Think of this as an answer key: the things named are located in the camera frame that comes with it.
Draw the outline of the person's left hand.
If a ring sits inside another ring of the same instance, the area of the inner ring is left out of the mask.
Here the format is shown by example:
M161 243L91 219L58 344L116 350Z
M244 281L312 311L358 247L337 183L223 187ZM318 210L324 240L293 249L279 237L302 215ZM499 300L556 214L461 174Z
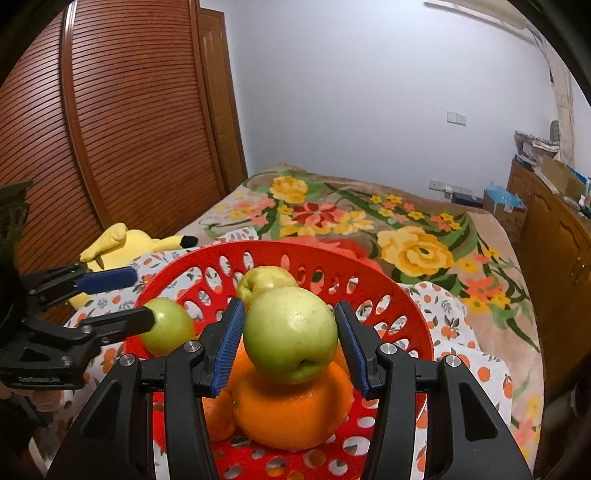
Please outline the person's left hand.
M1 420L48 425L63 396L62 390L23 390L1 384Z

